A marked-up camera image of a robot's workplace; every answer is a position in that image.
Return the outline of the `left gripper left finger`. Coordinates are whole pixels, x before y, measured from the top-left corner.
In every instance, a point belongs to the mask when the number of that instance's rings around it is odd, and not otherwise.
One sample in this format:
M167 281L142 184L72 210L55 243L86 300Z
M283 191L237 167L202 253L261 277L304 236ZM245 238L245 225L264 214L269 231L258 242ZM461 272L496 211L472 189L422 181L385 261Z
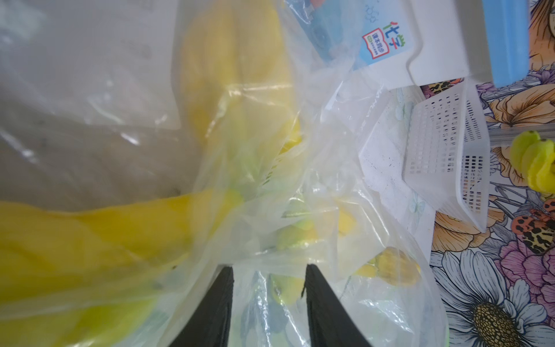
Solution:
M226 347L231 328L234 272L224 267L170 347Z

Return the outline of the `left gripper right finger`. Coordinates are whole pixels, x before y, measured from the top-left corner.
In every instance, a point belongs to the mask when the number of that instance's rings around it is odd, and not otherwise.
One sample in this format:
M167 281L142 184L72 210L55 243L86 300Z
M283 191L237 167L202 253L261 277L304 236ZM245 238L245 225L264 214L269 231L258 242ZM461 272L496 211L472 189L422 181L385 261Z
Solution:
M312 346L371 346L314 264L306 266L303 293Z

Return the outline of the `panda print zip-top bag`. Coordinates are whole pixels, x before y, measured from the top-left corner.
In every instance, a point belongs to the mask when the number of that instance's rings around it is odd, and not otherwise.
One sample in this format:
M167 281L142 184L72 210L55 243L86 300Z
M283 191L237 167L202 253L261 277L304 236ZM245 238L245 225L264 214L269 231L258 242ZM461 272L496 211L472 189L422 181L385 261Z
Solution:
M316 265L371 346L447 346L449 325L411 235L400 180L416 88L352 79L280 154L244 215L255 248L234 266L231 346L312 346L306 266Z

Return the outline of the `clear zip-top bag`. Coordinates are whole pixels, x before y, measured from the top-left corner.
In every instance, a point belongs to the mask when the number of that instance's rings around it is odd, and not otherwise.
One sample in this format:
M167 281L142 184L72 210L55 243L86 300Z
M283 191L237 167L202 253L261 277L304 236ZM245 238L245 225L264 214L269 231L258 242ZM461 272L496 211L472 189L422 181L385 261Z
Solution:
M288 1L273 2L303 140L350 59L323 61ZM180 104L182 39L200 3L1 3L1 204L76 213L228 189L200 185L204 152ZM148 320L115 346L168 344L216 267L253 253L244 215L258 191L237 191L244 202L207 243L200 277L180 301L158 305L163 325Z

